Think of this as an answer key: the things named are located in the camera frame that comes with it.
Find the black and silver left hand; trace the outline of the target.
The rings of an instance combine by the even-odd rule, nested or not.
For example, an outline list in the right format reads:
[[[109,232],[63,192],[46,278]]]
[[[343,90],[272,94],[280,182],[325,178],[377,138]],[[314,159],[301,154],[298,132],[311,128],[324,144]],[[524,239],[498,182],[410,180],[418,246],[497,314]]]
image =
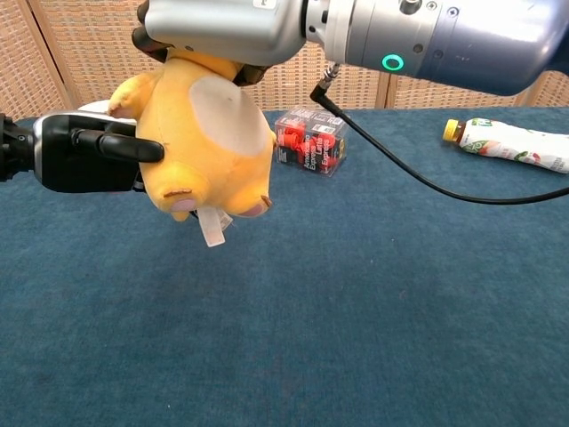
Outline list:
[[[164,159],[164,145],[136,134],[134,119],[108,114],[109,101],[59,110],[33,124],[34,172],[61,193],[143,191],[141,168]]]

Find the black and silver right hand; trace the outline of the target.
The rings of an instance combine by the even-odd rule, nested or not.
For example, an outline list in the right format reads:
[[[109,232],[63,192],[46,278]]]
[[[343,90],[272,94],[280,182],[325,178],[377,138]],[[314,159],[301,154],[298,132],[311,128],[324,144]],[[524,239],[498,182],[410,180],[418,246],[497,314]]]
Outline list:
[[[307,41],[306,1],[144,1],[132,44],[164,63],[181,49],[244,65],[234,82],[255,85]]]

